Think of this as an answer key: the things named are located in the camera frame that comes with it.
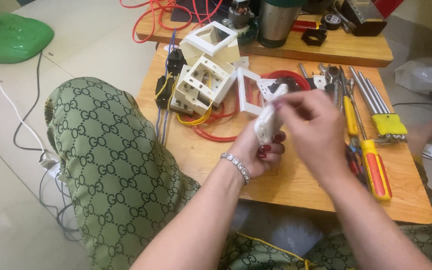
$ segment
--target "white plastic bag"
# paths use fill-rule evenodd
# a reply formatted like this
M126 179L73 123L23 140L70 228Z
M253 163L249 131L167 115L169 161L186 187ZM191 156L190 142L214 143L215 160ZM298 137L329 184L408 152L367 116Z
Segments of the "white plastic bag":
M397 84L421 94L432 92L432 58L408 61L394 73Z

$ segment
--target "wooden table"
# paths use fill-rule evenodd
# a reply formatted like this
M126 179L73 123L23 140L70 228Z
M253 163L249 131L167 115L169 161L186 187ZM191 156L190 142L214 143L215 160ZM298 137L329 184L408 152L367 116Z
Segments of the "wooden table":
M156 123L158 109L154 102L155 87L158 78L164 74L164 63L168 55L164 46L159 46L153 58L153 62L146 74L144 82L136 101L144 116L153 124ZM252 55L249 57L249 69L257 74L268 73L286 67L300 73L299 60L287 58L274 58L268 56ZM308 73L317 71L317 62L301 61ZM347 66L343 66L347 77L351 76ZM355 67L356 70L371 79L371 82L379 89L387 104L389 97L384 88L381 77L376 68ZM230 91L225 99L226 112L234 108L235 90ZM355 99L361 113L363 125L369 138L376 138L376 133L371 124L369 111L363 102L358 90L355 90ZM237 135L241 129L251 120L246 114L239 113L232 118L218 120L215 123L205 124L204 128L211 134L221 137ZM176 158L181 171L199 183L203 183L219 160L219 154L225 152L231 143L216 143L198 136L193 130L178 122L176 114L168 117L167 149ZM244 187L240 197L281 205L297 206L309 209L317 209L334 212L333 205L312 177L303 162L298 158L291 144L286 141L286 153L278 169L270 171L263 177L254 179L251 184ZM432 208L423 183L414 165L410 151L406 144L378 146L386 172L390 179L393 191L391 202L384 202L382 206L397 221L414 222L421 224L432 223Z
M156 19L160 10L155 11ZM320 21L318 15L301 15L298 20ZM181 27L185 23L171 21L171 14L165 12L161 19L167 27ZM190 32L196 23L191 23L187 28L176 32L176 44ZM153 17L147 15L136 27L136 35L140 40L147 38L153 29ZM155 24L154 35L150 41L169 43L173 31L162 28L158 22ZM285 45L279 48L267 48L253 41L248 45L239 46L242 52L267 55L283 58L319 61L326 63L340 63L345 65L359 65L367 67L386 67L393 61L393 54L380 34L375 37L362 37L346 34L342 28L336 31L328 31L327 39L321 47L308 46L301 40L301 32L292 31Z

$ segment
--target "foot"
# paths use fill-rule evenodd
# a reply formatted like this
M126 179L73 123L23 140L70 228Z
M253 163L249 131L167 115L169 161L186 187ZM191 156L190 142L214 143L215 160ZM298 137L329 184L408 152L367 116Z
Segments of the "foot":
M406 126L407 146L411 154L421 156L424 146L432 139L432 121L424 125Z

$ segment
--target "bracelet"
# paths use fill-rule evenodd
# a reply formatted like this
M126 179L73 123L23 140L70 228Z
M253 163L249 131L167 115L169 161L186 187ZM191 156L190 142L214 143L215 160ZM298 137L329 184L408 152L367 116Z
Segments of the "bracelet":
M236 165L237 169L241 171L241 174L244 177L244 185L247 186L249 184L249 181L251 181L251 177L249 176L248 171L246 168L244 168L243 163L241 163L237 158L235 158L233 155L228 154L227 152L222 153L219 157L220 159L227 159L230 162L232 162L234 165Z

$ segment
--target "red and yellow screwdriver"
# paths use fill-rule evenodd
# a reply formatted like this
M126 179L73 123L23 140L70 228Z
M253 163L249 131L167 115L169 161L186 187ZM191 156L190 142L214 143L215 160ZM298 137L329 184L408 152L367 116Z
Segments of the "red and yellow screwdriver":
M356 122L363 136L363 141L360 142L360 146L362 150L363 167L366 174L366 179L368 181L368 186L371 188L371 192L377 200L389 201L393 198L393 193L391 192L391 187L389 186L389 180L388 176L386 175L383 159L376 151L375 142L373 140L368 140L368 137L366 136L358 107L354 101L353 93L349 91L348 95L351 98L351 103L353 104L354 108L354 115L356 116Z

